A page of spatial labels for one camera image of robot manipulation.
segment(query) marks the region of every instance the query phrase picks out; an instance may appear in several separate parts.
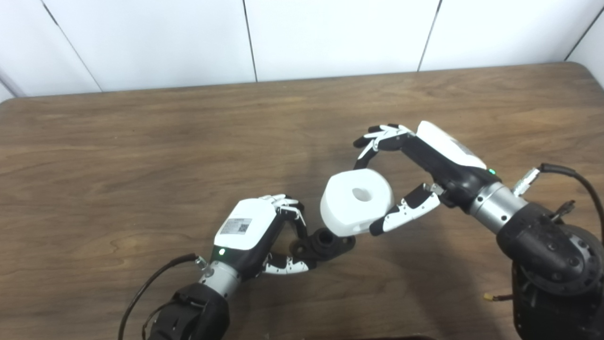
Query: hole in white object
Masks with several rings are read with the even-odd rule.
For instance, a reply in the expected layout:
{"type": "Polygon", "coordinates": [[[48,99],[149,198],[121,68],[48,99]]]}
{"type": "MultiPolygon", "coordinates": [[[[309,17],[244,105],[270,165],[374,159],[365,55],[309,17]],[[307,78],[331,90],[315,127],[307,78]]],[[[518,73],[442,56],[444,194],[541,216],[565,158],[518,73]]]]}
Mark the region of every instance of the hole in white object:
{"type": "Polygon", "coordinates": [[[352,194],[361,202],[371,201],[371,194],[366,189],[354,188],[352,194]]]}

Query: black robotic finger joint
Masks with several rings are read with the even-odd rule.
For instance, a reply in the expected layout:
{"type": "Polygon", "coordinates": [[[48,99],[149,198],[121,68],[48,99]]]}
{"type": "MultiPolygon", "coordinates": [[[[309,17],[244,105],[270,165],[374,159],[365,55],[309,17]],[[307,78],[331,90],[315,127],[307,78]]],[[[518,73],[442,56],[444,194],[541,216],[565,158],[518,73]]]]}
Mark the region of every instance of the black robotic finger joint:
{"type": "Polygon", "coordinates": [[[432,192],[424,189],[423,184],[421,184],[405,196],[405,202],[409,208],[415,209],[421,206],[431,195],[432,192]]]}
{"type": "Polygon", "coordinates": [[[385,221],[385,217],[382,217],[382,218],[374,221],[369,226],[369,233],[371,233],[372,236],[382,235],[384,233],[384,221],[385,221]]]}

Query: white cylindrical object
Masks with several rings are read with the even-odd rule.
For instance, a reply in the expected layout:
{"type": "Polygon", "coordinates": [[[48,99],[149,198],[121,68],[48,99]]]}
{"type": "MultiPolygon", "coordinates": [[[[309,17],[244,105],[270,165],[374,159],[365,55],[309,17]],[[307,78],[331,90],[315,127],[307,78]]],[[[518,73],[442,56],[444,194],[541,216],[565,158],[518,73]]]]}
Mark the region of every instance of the white cylindrical object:
{"type": "Polygon", "coordinates": [[[392,189],[371,169],[340,172],[327,182],[321,198],[321,217],[335,235],[346,237],[369,231],[394,204],[392,189]]]}

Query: screw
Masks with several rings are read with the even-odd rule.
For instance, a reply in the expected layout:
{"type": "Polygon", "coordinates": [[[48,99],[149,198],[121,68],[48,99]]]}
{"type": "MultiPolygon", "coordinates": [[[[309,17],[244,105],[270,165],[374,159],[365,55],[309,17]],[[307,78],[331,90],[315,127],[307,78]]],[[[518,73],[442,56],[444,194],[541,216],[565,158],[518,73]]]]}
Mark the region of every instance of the screw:
{"type": "Polygon", "coordinates": [[[571,257],[568,259],[568,264],[570,264],[573,267],[576,267],[579,265],[579,259],[576,257],[571,257]]]}

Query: silver cylindrical joint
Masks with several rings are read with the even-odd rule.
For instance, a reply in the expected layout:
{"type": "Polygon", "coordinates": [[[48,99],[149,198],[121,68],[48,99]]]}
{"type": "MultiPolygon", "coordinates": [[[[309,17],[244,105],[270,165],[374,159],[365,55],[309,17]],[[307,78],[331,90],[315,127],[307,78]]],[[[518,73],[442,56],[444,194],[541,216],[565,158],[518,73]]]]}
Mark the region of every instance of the silver cylindrical joint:
{"type": "Polygon", "coordinates": [[[241,283],[241,277],[231,266],[214,261],[204,270],[199,283],[212,288],[228,300],[241,283]]]}
{"type": "Polygon", "coordinates": [[[514,196],[510,189],[497,182],[478,193],[470,207],[470,215],[497,234],[527,204],[523,198],[514,196]]]}

